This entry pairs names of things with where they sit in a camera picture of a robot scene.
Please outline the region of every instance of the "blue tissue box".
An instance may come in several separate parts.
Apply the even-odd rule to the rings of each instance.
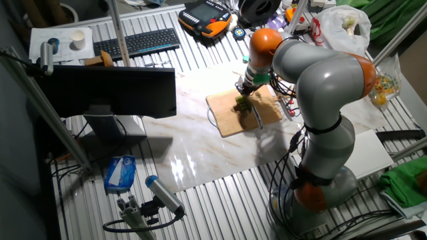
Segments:
[[[135,179],[135,157],[113,157],[109,162],[104,187],[110,191],[129,191]]]

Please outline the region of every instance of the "white plastic bag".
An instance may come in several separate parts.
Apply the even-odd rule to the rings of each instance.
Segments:
[[[351,35],[357,25],[360,35]],[[312,37],[318,46],[362,57],[369,45],[370,29],[371,22],[366,13],[348,5],[324,10],[312,20]]]

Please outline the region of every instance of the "metal slotted table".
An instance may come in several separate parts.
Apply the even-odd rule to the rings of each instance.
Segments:
[[[181,73],[242,59],[244,55],[248,55],[250,40],[248,36],[244,41],[235,41],[232,34],[228,32],[220,39],[207,40],[212,41],[209,47],[195,41],[179,26],[177,18],[182,9],[184,6],[178,5],[121,16],[125,36],[173,27],[181,41],[179,49],[132,58],[130,59],[131,66],[144,67],[152,63],[170,61],[163,67],[174,67],[177,73]],[[312,15],[306,9],[304,15],[307,20],[311,21]],[[94,42],[116,38],[110,17],[61,27],[90,27],[93,30]],[[123,66],[123,61],[115,62],[115,65]],[[376,131],[416,129],[411,114],[399,97],[391,100],[387,110],[383,111],[383,115],[388,124]],[[133,118],[143,129],[142,120],[136,116]],[[85,123],[85,119],[81,116],[71,117],[67,120],[68,128],[75,134]],[[88,126],[83,134],[88,134],[90,131],[91,128]],[[384,146],[391,153],[402,150],[414,142],[415,140],[388,141]],[[65,222],[70,239],[139,239],[135,233],[115,234],[102,229],[104,223],[120,219],[119,209],[116,205],[119,198],[127,199],[129,195],[135,195],[138,203],[152,200],[153,195],[144,183],[147,176],[157,175],[148,140],[132,147],[128,153],[134,155],[137,162],[135,182],[129,193],[106,194],[103,186],[103,171],[97,165],[93,166],[93,176],[68,174],[61,182],[61,190],[65,193],[63,197],[65,216],[63,216],[57,182],[53,181],[62,239],[67,239]],[[399,160],[393,167],[422,155],[422,152],[414,153],[410,157]],[[75,163],[72,160],[68,160],[59,164],[58,168],[73,164]],[[158,239],[203,240],[291,239],[291,237],[286,237],[288,235],[285,230],[278,229],[271,221],[268,211],[269,186],[266,183],[271,181],[276,164],[277,162],[268,163],[178,192],[177,197],[185,205],[187,217],[172,226],[154,231],[156,237]],[[285,183],[289,183],[296,177],[292,164],[294,163],[290,161],[286,166]],[[358,194],[345,204],[325,212],[327,224],[306,237],[315,237],[314,234],[326,234],[335,226],[357,215],[388,209],[374,188],[379,176],[383,173],[384,171],[379,171],[361,180],[358,185]],[[279,180],[280,176],[276,174],[274,176],[275,185],[278,185]],[[160,210],[160,223],[167,223],[172,218],[173,216],[167,209]],[[395,217],[375,220],[375,222],[370,222],[369,226],[363,227],[361,233],[394,220],[396,220]],[[121,223],[119,227],[126,228],[127,225]]]

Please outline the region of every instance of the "computer monitor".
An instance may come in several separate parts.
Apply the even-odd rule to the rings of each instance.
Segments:
[[[55,65],[35,80],[60,117],[83,115],[103,143],[123,139],[115,115],[176,115],[174,69]]]

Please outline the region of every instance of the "white marble tabletop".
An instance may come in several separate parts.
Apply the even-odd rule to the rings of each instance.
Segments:
[[[207,119],[208,95],[234,88],[246,64],[231,62],[176,75],[177,115],[143,118],[159,178],[173,191],[182,191],[283,157],[302,119],[280,122],[222,138]],[[357,133],[385,125],[381,112],[368,99],[341,110]]]

